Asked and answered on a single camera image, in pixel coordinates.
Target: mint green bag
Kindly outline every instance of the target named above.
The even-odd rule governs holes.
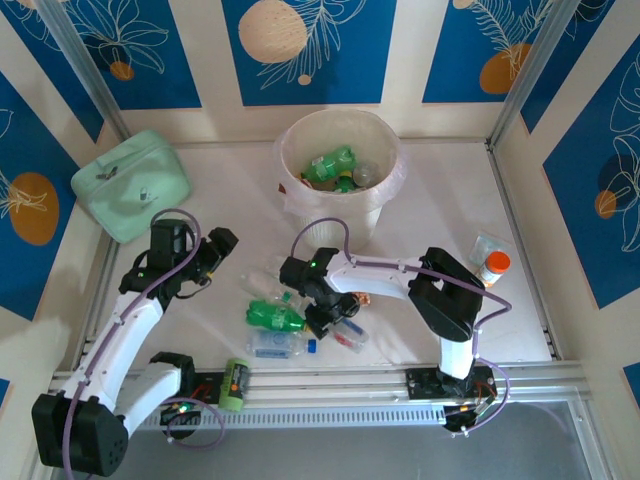
[[[71,188],[109,235],[127,243],[160,210],[182,203],[191,182],[164,137],[145,130],[80,169]]]

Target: cable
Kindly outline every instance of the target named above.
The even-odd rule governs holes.
[[[302,238],[302,236],[307,233],[307,231],[309,231],[309,229],[311,229],[312,227],[314,227],[315,225],[322,223],[322,222],[336,222],[339,223],[340,225],[342,225],[342,228],[344,228],[344,256],[347,258],[347,260],[349,261],[349,263],[355,265],[355,266],[359,266],[359,267],[370,267],[370,268],[388,268],[391,270],[401,270],[401,267],[404,268],[405,271],[410,271],[410,272],[416,272],[416,273],[422,273],[424,275],[430,276],[430,277],[434,277],[437,278],[438,280],[442,280],[444,282],[447,283],[451,283],[453,285],[456,285],[458,287],[464,288],[466,290],[469,290],[470,292],[476,293],[478,295],[482,295],[483,297],[486,297],[490,300],[493,300],[494,302],[499,303],[500,305],[502,305],[502,308],[499,310],[496,310],[495,312],[489,313],[487,315],[485,315],[484,317],[482,317],[480,320],[478,320],[474,327],[473,327],[473,335],[472,335],[472,353],[474,358],[476,359],[477,362],[479,363],[483,363],[485,365],[487,365],[489,368],[493,368],[495,370],[497,370],[505,379],[505,392],[504,392],[504,397],[502,398],[502,401],[500,402],[500,404],[498,405],[498,408],[496,410],[494,410],[487,418],[485,418],[482,422],[480,422],[477,425],[474,425],[472,427],[469,427],[461,432],[458,433],[454,433],[454,436],[457,435],[468,435],[470,432],[478,429],[479,427],[483,426],[484,424],[486,424],[487,422],[489,422],[490,420],[492,420],[493,418],[496,417],[496,415],[498,415],[502,409],[505,407],[507,400],[510,396],[510,392],[511,392],[511,382],[509,380],[509,376],[507,375],[507,373],[500,368],[498,365],[496,365],[495,363],[492,363],[488,360],[485,360],[483,358],[481,358],[480,356],[478,356],[478,335],[480,334],[480,328],[482,327],[482,325],[484,325],[485,323],[487,323],[489,320],[492,320],[494,318],[496,318],[499,315],[502,315],[504,313],[509,312],[513,307],[512,305],[507,302],[504,298],[499,297],[491,292],[487,292],[486,290],[479,288],[476,285],[472,285],[470,283],[466,283],[463,282],[462,280],[458,280],[455,277],[452,277],[450,275],[446,275],[444,273],[440,273],[440,272],[436,272],[435,270],[430,270],[428,268],[424,268],[424,267],[414,267],[412,265],[398,265],[395,263],[386,263],[386,262],[360,262],[358,260],[356,260],[355,262],[353,261],[353,256],[351,255],[351,252],[349,252],[349,226],[346,224],[346,222],[344,220],[341,220],[340,218],[337,217],[325,217],[325,218],[320,218],[318,220],[315,220],[313,222],[311,222],[309,225],[307,225],[306,227],[304,227],[302,230],[300,230],[300,232],[298,233],[298,235],[296,236],[296,238],[293,241],[293,244],[291,245],[291,256],[294,257],[295,256],[295,250],[296,250],[296,246],[298,245],[298,243],[300,242],[300,239]]]
[[[69,405],[69,410],[67,412],[67,417],[65,418],[65,421],[64,421],[64,430],[63,430],[63,433],[62,433],[62,465],[64,467],[64,472],[65,472],[65,475],[67,477],[67,480],[74,480],[73,470],[71,468],[71,454],[70,454],[70,451],[69,451],[70,450],[70,446],[71,446],[71,426],[73,424],[73,416],[75,414],[76,407],[78,406],[78,402],[80,400],[80,396],[82,395],[83,390],[85,389],[85,387],[87,385],[89,385],[89,383],[91,383],[90,378],[91,378],[91,374],[93,373],[93,369],[98,364],[98,361],[100,360],[100,357],[102,356],[102,354],[106,350],[107,346],[109,345],[109,343],[111,342],[111,340],[115,336],[116,331],[118,330],[118,328],[120,328],[122,325],[124,325],[124,322],[129,317],[131,312],[136,308],[136,306],[143,299],[147,298],[147,295],[149,295],[149,293],[153,289],[155,289],[158,285],[160,285],[165,280],[171,278],[173,275],[175,275],[180,270],[182,270],[185,266],[187,266],[187,264],[191,260],[193,260],[193,257],[195,257],[196,253],[198,252],[198,248],[200,248],[200,241],[202,239],[202,233],[201,233],[201,230],[200,230],[200,224],[198,223],[196,218],[193,215],[191,215],[189,212],[186,212],[186,211],[184,211],[184,210],[182,210],[180,208],[166,208],[164,210],[160,210],[151,219],[151,225],[153,225],[156,222],[158,217],[164,215],[165,213],[171,213],[171,212],[179,213],[181,215],[184,215],[189,220],[191,220],[191,222],[193,223],[193,226],[196,229],[196,238],[195,238],[195,241],[193,242],[193,248],[191,249],[191,252],[189,252],[187,257],[182,262],[180,262],[174,268],[172,268],[167,273],[162,275],[156,281],[151,283],[151,285],[149,285],[147,288],[145,288],[140,293],[140,295],[138,295],[127,306],[127,308],[124,309],[124,311],[122,312],[122,315],[120,315],[121,323],[114,323],[111,326],[111,328],[107,332],[106,336],[104,337],[104,340],[102,341],[102,343],[100,344],[100,346],[96,350],[96,353],[94,354],[93,358],[91,359],[91,362],[89,362],[89,365],[87,366],[87,370],[85,371],[84,380],[81,380],[80,382],[78,382],[78,388],[76,389],[76,392],[73,395],[73,398],[71,399],[71,404]]]
[[[195,291],[195,292],[193,292],[193,293],[190,293],[189,295],[177,295],[177,294],[176,294],[176,298],[177,298],[178,300],[188,300],[188,299],[190,299],[190,298],[193,298],[193,297],[195,297],[198,293],[200,293],[202,290],[204,290],[204,289],[206,289],[206,288],[209,288],[209,287],[211,286],[211,284],[212,284],[212,283],[213,283],[213,282],[211,281],[211,279],[210,279],[210,278],[207,278],[207,283],[204,285],[204,287],[199,288],[198,290],[196,290],[196,291]]]
[[[198,400],[197,398],[193,398],[193,397],[192,398],[187,398],[187,397],[167,398],[160,405],[168,405],[168,404],[178,403],[178,402],[180,402],[180,403],[192,403],[194,405],[198,405],[199,407],[206,408],[211,413],[213,413],[213,416],[216,417],[216,420],[218,420],[218,423],[220,424],[220,434],[218,435],[218,438],[216,438],[213,442],[207,443],[205,445],[187,445],[186,443],[182,443],[182,442],[176,440],[175,438],[173,438],[171,436],[171,425],[173,424],[173,422],[175,420],[180,418],[180,415],[178,415],[178,416],[172,418],[171,421],[167,424],[167,431],[165,432],[165,434],[167,435],[167,441],[170,441],[173,445],[176,445],[176,446],[178,446],[180,448],[186,448],[188,450],[200,450],[200,451],[202,451],[202,450],[210,450],[210,449],[215,448],[218,445],[220,445],[220,442],[222,441],[222,437],[224,437],[224,433],[225,433],[224,421],[222,420],[222,415],[220,415],[220,412],[218,412],[217,409],[213,408],[208,403],[203,402],[202,400]]]
[[[336,222],[339,223],[340,225],[342,225],[342,228],[344,228],[344,255],[345,257],[347,257],[347,260],[349,260],[349,262],[351,262],[351,253],[349,253],[349,225],[347,225],[345,223],[344,220],[341,220],[337,217],[324,217],[321,218],[319,220],[314,220],[313,222],[311,222],[309,225],[307,225],[306,227],[304,227],[302,230],[300,230],[300,233],[298,233],[298,235],[296,236],[296,238],[293,240],[293,244],[291,245],[291,257],[295,257],[295,253],[296,253],[296,246],[298,245],[298,243],[300,242],[300,239],[302,238],[302,236],[307,233],[307,231],[309,231],[309,229],[311,227],[316,226],[319,223],[322,222]]]

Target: orange circle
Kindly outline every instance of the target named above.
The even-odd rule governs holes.
[[[596,197],[596,212],[605,220],[613,217],[616,213],[616,196],[609,190],[603,190]]]
[[[486,93],[496,95],[508,93],[530,49],[530,44],[519,43],[508,50],[496,53],[482,67],[480,88]]]
[[[9,194],[16,200],[9,211],[13,229],[31,245],[46,245],[56,233],[60,216],[55,187],[39,173],[18,175],[11,186],[16,190]]]
[[[133,76],[135,75],[135,72],[133,71],[133,68],[131,68],[131,65],[121,62],[120,60],[115,61],[111,65],[109,65],[109,71],[111,72],[111,75],[123,82],[133,80]]]
[[[487,258],[487,268],[493,273],[504,273],[510,266],[511,259],[504,252],[491,252]]]

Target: green can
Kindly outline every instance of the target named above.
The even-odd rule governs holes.
[[[242,410],[244,392],[248,384],[249,364],[240,358],[230,359],[224,371],[218,407],[232,412]]]

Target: clear plastic bottle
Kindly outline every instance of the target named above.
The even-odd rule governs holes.
[[[264,271],[275,278],[280,283],[280,269],[287,259],[284,255],[271,255],[267,260]]]
[[[304,314],[303,298],[295,290],[291,290],[282,285],[261,270],[251,270],[246,275],[242,275],[242,288],[251,295],[261,298],[276,305],[290,307],[298,315]]]
[[[369,340],[369,334],[364,329],[346,318],[339,323],[332,323],[327,328],[336,342],[355,353],[360,353]]]
[[[259,358],[291,358],[303,353],[316,353],[315,339],[307,340],[296,333],[251,332],[247,351]]]
[[[380,168],[373,162],[360,162],[353,169],[353,182],[362,188],[370,188],[380,182]]]

